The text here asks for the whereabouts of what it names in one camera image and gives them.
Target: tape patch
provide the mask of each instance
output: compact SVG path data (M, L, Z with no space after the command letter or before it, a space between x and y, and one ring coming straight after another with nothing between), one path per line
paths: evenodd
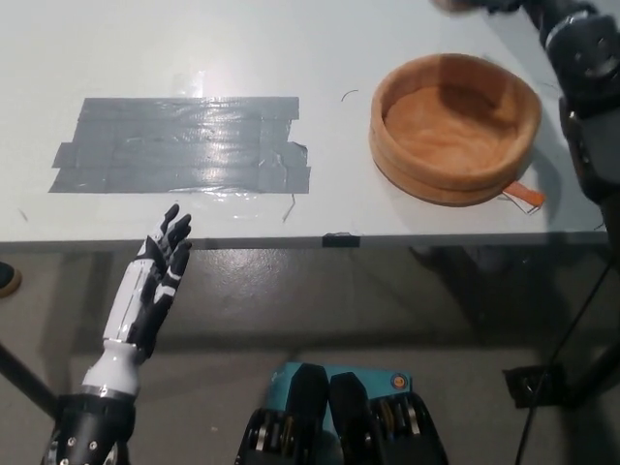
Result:
M298 98L86 99L51 193L307 194Z

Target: wooden bowl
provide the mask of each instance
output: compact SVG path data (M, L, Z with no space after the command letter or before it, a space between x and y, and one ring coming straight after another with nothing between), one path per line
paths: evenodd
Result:
M391 72L372 101L370 147L405 192L442 204L484 202L516 179L541 122L534 91L474 56L431 55Z

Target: wire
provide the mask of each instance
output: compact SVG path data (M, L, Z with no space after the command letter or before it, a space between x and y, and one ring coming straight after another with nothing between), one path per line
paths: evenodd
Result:
M539 383L536 386L536 390L534 391L534 396L532 397L532 403L530 404L530 410L527 414L525 425L523 426L523 432L521 433L521 440L519 441L519 449L516 452L516 459L514 460L514 465L521 465L521 460L523 459L523 453L525 452L525 448L527 446L527 440L530 435L530 429L532 428L532 423L534 422L534 416L536 415L536 410L538 407L537 404L539 402L539 398L541 397L541 392L543 392L544 380L548 376L551 366L553 365L553 363L555 363L555 359L558 357L558 355L560 354L560 352L562 351L562 349L564 348L564 346L566 345L570 337L573 335L574 329L577 327L577 325L581 321L581 318L583 317L583 315L585 315L585 312L588 310L590 303L592 303L592 300L594 299L595 295L599 291L601 284L605 280L612 266L613 266L613 259L609 260L609 262L607 263L607 266L604 268L603 273L601 273L599 280L596 282L596 284L592 288L592 291L590 291L590 294L583 302L583 305L581 305L579 312L574 317L573 322L571 323L571 325L569 325L569 328L567 329L567 331L564 333L564 336L562 337L562 339L560 340L560 343L557 345L557 347L553 351L553 354L551 355L549 362L547 363L544 371L542 372L541 379L539 380Z

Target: black tripod leg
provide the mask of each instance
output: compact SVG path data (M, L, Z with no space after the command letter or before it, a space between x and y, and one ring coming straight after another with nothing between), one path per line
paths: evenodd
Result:
M590 396L598 393L603 382L620 365L620 341L615 342L596 359L592 366L569 386L563 402L567 407L575 408L583 404Z
M0 344L0 374L55 419L58 398L32 371Z

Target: gray floor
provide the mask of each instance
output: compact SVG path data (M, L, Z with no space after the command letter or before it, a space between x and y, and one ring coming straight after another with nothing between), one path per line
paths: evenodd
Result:
M142 369L135 464L232 465L272 371L287 360L407 370L452 464L511 463L525 419L502 370L547 357L605 264L605 250L512 251L480 276L459 250L438 269L406 249L197 252L156 356ZM0 301L0 340L57 391L97 357L132 254L14 255L22 289ZM619 327L612 273L564 353L571 373ZM576 413L544 409L525 463L620 463L620 388ZM0 380L0 463L34 464L50 421Z

